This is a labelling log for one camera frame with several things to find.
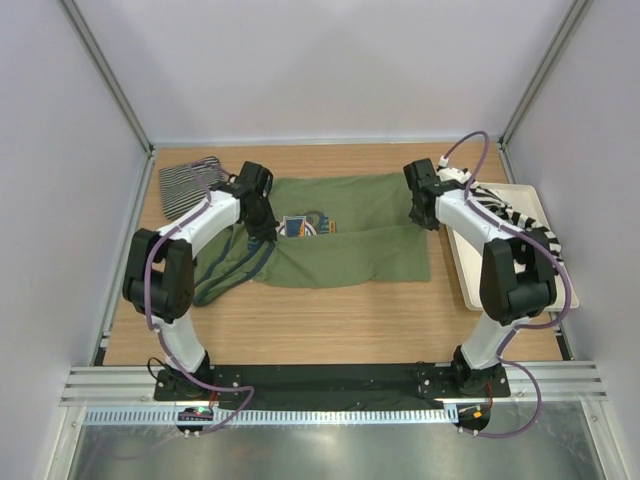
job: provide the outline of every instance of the green t-shirt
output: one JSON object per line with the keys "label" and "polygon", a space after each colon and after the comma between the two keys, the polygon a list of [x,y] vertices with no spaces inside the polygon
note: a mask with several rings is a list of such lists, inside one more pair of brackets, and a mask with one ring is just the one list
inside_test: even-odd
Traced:
{"label": "green t-shirt", "polygon": [[241,225],[214,238],[197,257],[194,305],[248,278],[292,288],[429,280],[426,232],[408,218],[401,173],[280,178],[269,200],[277,242],[250,241]]}

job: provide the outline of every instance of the black and white striped fabric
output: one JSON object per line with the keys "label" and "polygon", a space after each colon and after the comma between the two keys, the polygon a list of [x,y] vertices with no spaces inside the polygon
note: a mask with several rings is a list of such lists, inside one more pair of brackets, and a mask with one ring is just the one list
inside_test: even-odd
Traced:
{"label": "black and white striped fabric", "polygon": [[[464,170],[459,170],[453,167],[440,166],[437,171],[441,178],[455,178],[462,184],[466,184],[471,177],[471,173],[466,168]],[[516,227],[520,227],[523,230],[539,229],[542,231],[549,240],[549,251],[561,265],[564,265],[562,255],[560,254],[560,250],[562,249],[560,241],[547,226],[538,222],[535,218],[531,218],[524,213],[518,212],[508,202],[500,198],[496,192],[488,188],[481,187],[477,181],[471,184],[471,194],[480,205],[505,222],[515,225]]]}
{"label": "black and white striped fabric", "polygon": [[[226,173],[216,157],[206,157],[201,162],[192,168],[207,185],[226,180]],[[204,192],[189,165],[178,165],[160,169],[160,197],[164,216],[174,221],[197,205],[204,198]]]}

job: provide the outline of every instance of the white wall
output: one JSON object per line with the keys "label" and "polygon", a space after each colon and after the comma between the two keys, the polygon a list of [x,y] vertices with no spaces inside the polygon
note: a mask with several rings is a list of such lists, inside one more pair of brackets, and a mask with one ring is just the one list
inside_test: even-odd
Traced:
{"label": "white wall", "polygon": [[637,0],[594,2],[511,144],[518,181],[536,186],[564,244],[581,304],[571,344],[596,361],[629,459],[640,458],[638,18]]}
{"label": "white wall", "polygon": [[0,6],[0,112],[0,477],[23,480],[98,338],[143,153],[53,0]]}
{"label": "white wall", "polygon": [[502,133],[570,0],[78,0],[154,142]]}

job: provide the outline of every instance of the wooden tabletop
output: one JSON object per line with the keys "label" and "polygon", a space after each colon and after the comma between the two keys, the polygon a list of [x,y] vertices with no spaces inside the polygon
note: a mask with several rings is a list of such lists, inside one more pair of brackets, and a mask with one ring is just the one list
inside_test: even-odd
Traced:
{"label": "wooden tabletop", "polygon": [[[448,147],[430,143],[162,149],[140,226],[156,229],[169,223],[162,214],[158,169],[207,155],[217,156],[231,172],[251,160],[276,177],[329,177],[400,172],[413,160],[437,161]],[[472,168],[481,150],[480,143],[463,145],[451,165]],[[507,181],[495,146],[479,179]],[[198,337],[214,364],[449,361],[455,347],[473,331],[479,313],[464,306],[446,229],[425,235],[431,261],[428,283],[367,282],[315,290],[248,282],[207,307],[192,309]],[[155,334],[133,306],[121,301],[104,363],[144,365],[150,356],[163,358]],[[520,333],[506,357],[561,359],[551,330]]]}

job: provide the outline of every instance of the white panel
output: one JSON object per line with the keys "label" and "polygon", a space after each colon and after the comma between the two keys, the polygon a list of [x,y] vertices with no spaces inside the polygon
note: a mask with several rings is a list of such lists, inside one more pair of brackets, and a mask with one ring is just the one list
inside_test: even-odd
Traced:
{"label": "white panel", "polygon": [[570,0],[80,0],[154,142],[499,134]]}
{"label": "white panel", "polygon": [[142,150],[61,9],[0,7],[0,477],[42,474],[86,365]]}
{"label": "white panel", "polygon": [[637,0],[594,2],[511,145],[517,178],[537,188],[580,296],[571,344],[596,361],[636,461],[638,18]]}

